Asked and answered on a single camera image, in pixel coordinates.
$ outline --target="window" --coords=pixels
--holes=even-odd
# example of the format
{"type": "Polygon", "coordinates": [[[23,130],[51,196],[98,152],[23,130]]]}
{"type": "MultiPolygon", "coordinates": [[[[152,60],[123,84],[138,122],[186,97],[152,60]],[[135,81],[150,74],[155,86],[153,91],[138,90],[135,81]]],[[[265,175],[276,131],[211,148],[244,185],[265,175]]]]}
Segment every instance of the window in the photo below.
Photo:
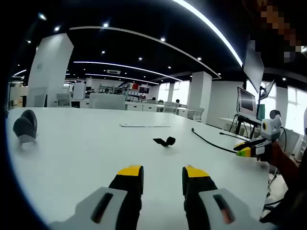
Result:
{"type": "Polygon", "coordinates": [[[161,84],[159,88],[158,100],[163,100],[164,102],[167,102],[168,91],[169,91],[169,83],[161,84]]]}
{"type": "Polygon", "coordinates": [[[174,85],[172,102],[180,100],[180,104],[188,103],[190,81],[176,81],[174,85]]]}
{"type": "Polygon", "coordinates": [[[304,112],[307,107],[307,92],[288,87],[286,128],[304,135],[304,112]]]}
{"type": "MultiPolygon", "coordinates": [[[[269,82],[263,81],[261,82],[261,86],[263,88],[267,87],[269,82]]],[[[246,82],[246,90],[255,96],[256,105],[258,104],[259,93],[256,92],[254,86],[250,83],[250,81],[246,82]]],[[[270,112],[276,109],[276,84],[272,86],[271,92],[266,99],[260,101],[260,104],[264,104],[265,112],[264,118],[270,118],[270,112]]]]}

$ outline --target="person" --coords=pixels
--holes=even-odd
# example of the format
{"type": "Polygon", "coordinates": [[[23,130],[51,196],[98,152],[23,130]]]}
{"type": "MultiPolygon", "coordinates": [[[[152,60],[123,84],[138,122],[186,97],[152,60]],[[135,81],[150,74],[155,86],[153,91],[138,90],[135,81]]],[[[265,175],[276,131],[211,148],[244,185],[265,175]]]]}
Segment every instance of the person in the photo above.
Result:
{"type": "Polygon", "coordinates": [[[300,166],[298,167],[281,149],[278,142],[272,143],[271,157],[267,161],[275,166],[288,187],[281,202],[260,221],[271,222],[282,227],[290,227],[298,224],[303,219],[300,217],[306,213],[307,205],[307,151],[305,150],[300,166]]]}
{"type": "Polygon", "coordinates": [[[180,100],[179,100],[179,99],[176,100],[176,103],[179,104],[178,107],[181,107],[181,104],[180,104],[180,100]]]}

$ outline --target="curved light strip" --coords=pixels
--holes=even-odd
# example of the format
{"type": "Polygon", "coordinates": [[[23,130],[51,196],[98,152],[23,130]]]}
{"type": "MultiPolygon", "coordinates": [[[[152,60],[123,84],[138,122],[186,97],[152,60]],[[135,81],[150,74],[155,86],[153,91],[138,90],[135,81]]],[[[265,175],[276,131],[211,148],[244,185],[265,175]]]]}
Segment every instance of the curved light strip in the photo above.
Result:
{"type": "Polygon", "coordinates": [[[235,49],[231,46],[231,44],[228,42],[228,40],[225,38],[225,36],[221,33],[221,31],[216,28],[216,26],[203,15],[201,12],[199,12],[197,9],[195,9],[193,6],[185,2],[184,0],[173,0],[174,2],[178,3],[179,5],[183,6],[193,14],[195,14],[198,18],[200,18],[204,23],[206,23],[210,29],[212,29],[216,35],[219,36],[219,38],[224,42],[224,44],[228,47],[230,52],[233,54],[239,65],[242,67],[243,62],[241,61],[239,55],[236,53],[235,49]]]}
{"type": "Polygon", "coordinates": [[[164,77],[167,77],[167,78],[172,78],[172,79],[175,79],[175,80],[178,80],[178,81],[183,81],[183,80],[180,80],[180,79],[177,79],[177,78],[167,76],[163,73],[158,73],[158,72],[154,72],[154,71],[151,71],[151,70],[141,69],[141,68],[137,68],[137,67],[133,67],[133,66],[124,66],[124,65],[119,65],[119,64],[106,63],[106,62],[95,62],[95,61],[74,61],[74,63],[91,63],[91,64],[102,64],[102,65],[127,67],[127,68],[131,68],[131,69],[138,69],[138,70],[146,71],[146,72],[149,72],[149,73],[155,73],[155,74],[158,74],[158,75],[161,75],[161,76],[164,76],[164,77]]]}
{"type": "Polygon", "coordinates": [[[20,72],[18,72],[18,73],[15,73],[14,76],[16,76],[17,74],[23,73],[23,72],[25,72],[25,71],[27,71],[27,70],[24,69],[24,70],[22,70],[22,71],[20,71],[20,72]]]}
{"type": "Polygon", "coordinates": [[[86,75],[91,75],[91,76],[105,76],[105,77],[112,77],[112,78],[124,78],[124,79],[129,79],[129,80],[134,80],[134,81],[143,81],[143,82],[147,82],[150,84],[155,84],[155,85],[159,85],[158,83],[154,83],[151,81],[147,81],[147,80],[140,80],[140,79],[134,79],[134,78],[125,78],[125,77],[119,77],[119,76],[111,76],[111,75],[105,75],[105,74],[91,74],[91,73],[86,73],[86,75]]]}
{"type": "Polygon", "coordinates": [[[121,32],[126,32],[126,33],[129,33],[129,34],[134,34],[134,35],[139,35],[139,36],[142,36],[142,37],[146,37],[148,39],[151,39],[153,41],[156,41],[156,42],[159,42],[163,45],[166,45],[168,47],[171,47],[175,50],[177,50],[178,52],[188,56],[189,58],[193,59],[194,61],[197,61],[198,63],[200,63],[202,66],[206,67],[208,70],[210,70],[212,73],[214,73],[216,75],[216,78],[212,78],[213,80],[214,79],[221,79],[221,77],[216,73],[214,72],[210,67],[206,66],[205,64],[203,64],[201,61],[197,60],[197,58],[193,57],[192,55],[184,52],[183,50],[181,49],[178,49],[177,47],[175,46],[172,46],[171,44],[167,43],[167,42],[162,42],[160,39],[156,39],[154,37],[150,37],[148,35],[145,35],[145,34],[141,34],[141,33],[138,33],[138,32],[135,32],[135,31],[132,31],[132,30],[125,30],[125,29],[120,29],[120,28],[116,28],[116,27],[103,27],[103,26],[78,26],[78,27],[71,27],[69,28],[69,30],[80,30],[80,29],[104,29],[104,30],[116,30],[116,31],[121,31],[121,32]]]}

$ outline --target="black ceiling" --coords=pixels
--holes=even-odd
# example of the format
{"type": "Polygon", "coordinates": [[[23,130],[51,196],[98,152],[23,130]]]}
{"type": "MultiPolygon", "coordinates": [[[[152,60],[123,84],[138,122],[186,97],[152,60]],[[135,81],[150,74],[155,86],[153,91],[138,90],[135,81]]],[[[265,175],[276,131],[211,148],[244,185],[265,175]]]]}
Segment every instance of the black ceiling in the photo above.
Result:
{"type": "MultiPolygon", "coordinates": [[[[240,0],[187,0],[195,8],[210,19],[224,34],[235,51],[244,61],[248,37],[256,40],[256,50],[261,53],[265,67],[284,69],[307,76],[307,59],[300,53],[292,52],[292,58],[285,63],[284,51],[290,46],[283,37],[274,30],[259,29],[255,20],[250,17],[240,0]]],[[[126,72],[124,77],[147,81],[161,76],[139,70],[111,67],[95,64],[76,64],[73,61],[96,61],[128,65],[148,69],[165,75],[187,72],[178,79],[190,79],[190,73],[208,71],[203,65],[186,55],[134,34],[113,30],[82,29],[69,30],[76,26],[101,26],[108,23],[111,27],[136,31],[157,39],[166,38],[166,42],[189,53],[193,57],[201,57],[202,62],[217,73],[221,73],[222,80],[242,81],[245,74],[239,64],[220,38],[212,32],[194,14],[172,0],[80,0],[58,1],[50,4],[34,5],[29,10],[21,11],[23,21],[20,27],[26,27],[21,34],[21,44],[16,52],[12,73],[23,69],[30,70],[35,55],[35,48],[42,38],[56,33],[67,33],[74,45],[68,66],[67,78],[86,78],[85,73],[106,74],[103,70],[115,69],[126,72]],[[37,14],[42,12],[47,21],[42,21],[37,14]]],[[[306,35],[301,32],[300,20],[293,19],[297,33],[306,44],[306,35]]],[[[29,71],[25,72],[25,84],[29,71]]]]}

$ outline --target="air vent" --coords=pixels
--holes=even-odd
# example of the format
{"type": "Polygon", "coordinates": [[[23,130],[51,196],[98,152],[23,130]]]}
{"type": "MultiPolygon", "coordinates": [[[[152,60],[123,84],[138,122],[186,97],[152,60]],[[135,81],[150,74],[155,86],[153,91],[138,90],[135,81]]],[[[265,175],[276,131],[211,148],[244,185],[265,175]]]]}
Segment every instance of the air vent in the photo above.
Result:
{"type": "Polygon", "coordinates": [[[120,71],[118,71],[118,70],[109,70],[109,69],[107,69],[106,72],[107,73],[112,73],[112,74],[120,74],[120,71]]]}

